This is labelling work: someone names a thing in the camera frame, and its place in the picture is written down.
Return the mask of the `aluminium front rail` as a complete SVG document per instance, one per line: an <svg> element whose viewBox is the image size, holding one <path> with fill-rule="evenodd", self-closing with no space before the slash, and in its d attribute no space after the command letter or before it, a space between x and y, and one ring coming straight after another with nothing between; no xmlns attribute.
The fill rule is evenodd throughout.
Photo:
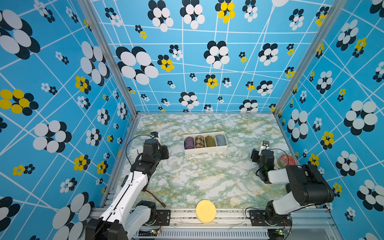
<svg viewBox="0 0 384 240"><path fill-rule="evenodd" d="M289 216L289 227L253 227L247 209L217 209L215 219L204 224L194 209L171 210L169 226L145 226L139 231L158 230L156 237L139 237L139 231L132 240L269 240L268 230L282 230L284 240L341 240L342 235L334 219L326 209L309 208Z"/></svg>

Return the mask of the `green circuit board right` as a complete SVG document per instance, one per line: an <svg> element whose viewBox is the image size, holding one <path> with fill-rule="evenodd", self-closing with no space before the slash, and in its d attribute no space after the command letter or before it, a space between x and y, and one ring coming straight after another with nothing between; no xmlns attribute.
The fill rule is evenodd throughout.
<svg viewBox="0 0 384 240"><path fill-rule="evenodd" d="M285 235L282 230L268 230L269 240L284 240Z"/></svg>

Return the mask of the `olive green rolled sock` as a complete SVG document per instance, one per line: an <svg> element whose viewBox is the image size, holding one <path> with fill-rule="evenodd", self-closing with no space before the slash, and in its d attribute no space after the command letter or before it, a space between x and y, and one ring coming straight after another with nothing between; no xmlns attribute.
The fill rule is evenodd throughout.
<svg viewBox="0 0 384 240"><path fill-rule="evenodd" d="M206 136L205 141L206 141L207 148L217 146L216 142L212 136Z"/></svg>

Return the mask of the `brown argyle rolled sock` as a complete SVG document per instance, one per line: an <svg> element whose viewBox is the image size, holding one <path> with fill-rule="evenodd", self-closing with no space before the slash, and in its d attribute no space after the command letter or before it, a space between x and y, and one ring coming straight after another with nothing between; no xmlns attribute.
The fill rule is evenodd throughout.
<svg viewBox="0 0 384 240"><path fill-rule="evenodd" d="M195 148L205 148L206 147L206 142L205 138L202 135L197 135L195 137Z"/></svg>

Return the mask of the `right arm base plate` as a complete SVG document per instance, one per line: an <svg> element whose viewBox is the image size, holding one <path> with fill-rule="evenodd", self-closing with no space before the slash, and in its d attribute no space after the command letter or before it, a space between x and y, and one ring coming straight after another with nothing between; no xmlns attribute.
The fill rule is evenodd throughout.
<svg viewBox="0 0 384 240"><path fill-rule="evenodd" d="M248 217L253 227L289 227L292 225L292 218L288 215L267 216L262 210L249 210Z"/></svg>

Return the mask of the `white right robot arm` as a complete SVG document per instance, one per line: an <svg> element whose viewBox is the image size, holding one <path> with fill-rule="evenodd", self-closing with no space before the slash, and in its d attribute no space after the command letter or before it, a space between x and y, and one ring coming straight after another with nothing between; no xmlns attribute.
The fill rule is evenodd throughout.
<svg viewBox="0 0 384 240"><path fill-rule="evenodd" d="M256 175L265 184L286 184L287 194L267 203L266 219L270 222L287 217L308 206L331 203L334 191L320 174L317 167L309 165L287 165L275 169L274 152L269 149L253 149L251 160L259 169Z"/></svg>

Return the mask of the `grey blue striped sock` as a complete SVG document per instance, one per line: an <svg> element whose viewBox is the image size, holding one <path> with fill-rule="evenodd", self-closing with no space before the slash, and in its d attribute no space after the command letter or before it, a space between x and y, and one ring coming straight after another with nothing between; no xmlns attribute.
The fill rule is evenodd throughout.
<svg viewBox="0 0 384 240"><path fill-rule="evenodd" d="M227 145L226 137L222 134L216 135L216 142L218 147Z"/></svg>

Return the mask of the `aluminium corner post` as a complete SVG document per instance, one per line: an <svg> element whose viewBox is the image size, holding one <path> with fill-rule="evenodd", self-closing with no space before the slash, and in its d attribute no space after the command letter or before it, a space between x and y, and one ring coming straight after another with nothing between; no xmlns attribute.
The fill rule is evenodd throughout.
<svg viewBox="0 0 384 240"><path fill-rule="evenodd" d="M288 102L289 96L293 88L298 84L302 75L305 73L306 69L308 68L309 64L312 61L312 58L315 55L315 52L317 51L318 47L323 43L323 40L328 35L329 31L331 30L332 26L334 25L335 21L337 20L338 16L340 15L346 3L347 3L347 0L333 2L333 5L330 8L327 18L325 19L324 23L316 33L309 48L307 49L302 60L300 61L293 79L290 80L283 95L281 96L279 102L277 103L277 107L274 111L275 118L278 118L279 113Z"/></svg>
<svg viewBox="0 0 384 240"><path fill-rule="evenodd" d="M131 114L133 115L133 119L137 117L138 111L134 105L134 102L130 96L130 93L128 91L128 87L123 79L123 76L118 68L118 65L114 59L113 53L108 45L107 39L105 34L103 33L102 27L98 22L96 12L93 10L92 3L90 1L86 0L79 0L79 4L82 8L82 11L85 14L86 19L91 25L91 28L93 29L94 36L103 52L103 55L106 58L106 61L109 65L109 68L112 72L112 74L115 77L115 80L117 82L118 88L120 89L124 99L127 102L127 105L131 111Z"/></svg>

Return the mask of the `aluminium corner post right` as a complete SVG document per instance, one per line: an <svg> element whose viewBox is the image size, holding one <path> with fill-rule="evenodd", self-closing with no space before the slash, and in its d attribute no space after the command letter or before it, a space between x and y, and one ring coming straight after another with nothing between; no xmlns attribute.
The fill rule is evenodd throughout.
<svg viewBox="0 0 384 240"><path fill-rule="evenodd" d="M337 20L338 16L340 15L346 3L347 3L347 0L333 2L333 5L330 8L327 18L325 19L324 23L316 33L309 48L307 49L302 60L300 61L293 79L290 80L283 95L281 96L279 102L277 103L277 107L274 111L275 118L278 118L279 113L288 102L289 96L293 88L298 84L302 75L305 73L306 69L308 68L309 64L312 61L312 58L315 55L315 52L317 51L318 47L323 43L323 40L328 35L329 31L331 30L332 26L334 25L335 21Z"/></svg>

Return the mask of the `aluminium corner post left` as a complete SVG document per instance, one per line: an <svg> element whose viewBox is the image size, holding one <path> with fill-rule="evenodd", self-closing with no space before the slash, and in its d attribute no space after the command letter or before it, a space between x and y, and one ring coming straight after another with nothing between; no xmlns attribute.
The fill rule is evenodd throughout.
<svg viewBox="0 0 384 240"><path fill-rule="evenodd" d="M82 8L82 11L85 14L86 19L91 25L91 28L93 29L94 36L103 52L103 55L106 58L106 61L109 65L109 68L112 72L112 74L115 77L115 80L117 82L118 88L120 89L124 99L127 102L127 105L131 111L131 114L133 115L133 119L137 117L138 111L134 105L134 102L130 96L130 93L128 91L128 87L123 79L123 76L118 68L118 65L114 59L113 53L108 45L107 39L105 34L103 33L102 27L98 22L96 12L93 10L92 3L90 1L86 0L79 0L79 4Z"/></svg>

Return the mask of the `white divided storage box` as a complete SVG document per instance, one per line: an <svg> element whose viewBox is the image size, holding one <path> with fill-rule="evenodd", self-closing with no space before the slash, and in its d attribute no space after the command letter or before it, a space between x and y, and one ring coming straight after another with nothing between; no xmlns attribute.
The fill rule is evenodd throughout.
<svg viewBox="0 0 384 240"><path fill-rule="evenodd" d="M186 155L223 153L229 145L225 132L183 135L183 142Z"/></svg>

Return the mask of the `green circuit board left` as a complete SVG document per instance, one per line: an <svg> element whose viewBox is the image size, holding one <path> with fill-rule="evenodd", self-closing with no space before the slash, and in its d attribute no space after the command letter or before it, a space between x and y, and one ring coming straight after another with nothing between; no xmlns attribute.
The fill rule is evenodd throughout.
<svg viewBox="0 0 384 240"><path fill-rule="evenodd" d="M149 230L149 231L139 231L139 237L156 237L158 235L158 230Z"/></svg>

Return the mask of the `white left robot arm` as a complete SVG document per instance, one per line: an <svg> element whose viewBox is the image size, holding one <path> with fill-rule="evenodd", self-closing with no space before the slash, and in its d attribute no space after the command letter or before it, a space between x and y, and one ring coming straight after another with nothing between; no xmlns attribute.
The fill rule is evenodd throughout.
<svg viewBox="0 0 384 240"><path fill-rule="evenodd" d="M91 219L86 225L85 239L131 240L144 224L152 224L156 219L156 203L134 203L140 192L147 189L160 161L168 158L168 147L158 137L152 135L146 139L117 197L98 219Z"/></svg>

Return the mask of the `yellow round sponge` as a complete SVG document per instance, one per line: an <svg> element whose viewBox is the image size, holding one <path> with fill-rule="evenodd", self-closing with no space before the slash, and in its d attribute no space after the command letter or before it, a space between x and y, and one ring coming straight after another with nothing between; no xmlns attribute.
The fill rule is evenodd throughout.
<svg viewBox="0 0 384 240"><path fill-rule="evenodd" d="M211 223L216 217L216 206L209 200L202 200L196 206L196 215L200 222Z"/></svg>

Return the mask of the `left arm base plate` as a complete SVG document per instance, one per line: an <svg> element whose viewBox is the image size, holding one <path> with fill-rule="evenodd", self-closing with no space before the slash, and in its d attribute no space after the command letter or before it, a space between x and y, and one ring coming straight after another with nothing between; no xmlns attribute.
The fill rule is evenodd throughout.
<svg viewBox="0 0 384 240"><path fill-rule="evenodd" d="M144 223L145 226L169 226L171 220L171 210L157 210L153 221Z"/></svg>

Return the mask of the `purple rolled sock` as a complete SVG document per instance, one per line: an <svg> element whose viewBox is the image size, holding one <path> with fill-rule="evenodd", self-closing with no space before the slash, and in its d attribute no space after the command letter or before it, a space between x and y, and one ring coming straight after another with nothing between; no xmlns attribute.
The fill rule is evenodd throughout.
<svg viewBox="0 0 384 240"><path fill-rule="evenodd" d="M184 149L190 150L195 148L195 142L193 137L186 137L184 140Z"/></svg>

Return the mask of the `green circuit board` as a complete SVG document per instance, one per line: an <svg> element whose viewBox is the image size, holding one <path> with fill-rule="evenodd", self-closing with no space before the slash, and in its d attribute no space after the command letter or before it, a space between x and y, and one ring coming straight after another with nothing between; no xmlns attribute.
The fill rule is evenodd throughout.
<svg viewBox="0 0 384 240"><path fill-rule="evenodd" d="M282 230L268 230L269 240L284 240L285 235Z"/></svg>
<svg viewBox="0 0 384 240"><path fill-rule="evenodd" d="M149 231L139 231L139 237L156 237L158 235L158 230L149 230Z"/></svg>

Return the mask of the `white square alarm clock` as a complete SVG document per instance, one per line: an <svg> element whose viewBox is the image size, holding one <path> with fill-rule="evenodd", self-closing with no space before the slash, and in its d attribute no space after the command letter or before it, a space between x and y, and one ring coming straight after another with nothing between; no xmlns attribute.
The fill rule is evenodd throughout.
<svg viewBox="0 0 384 240"><path fill-rule="evenodd" d="M138 157L138 155L142 154L143 151L144 151L143 146L137 147L137 148L131 150L131 157L132 157L134 162L136 161L136 158Z"/></svg>

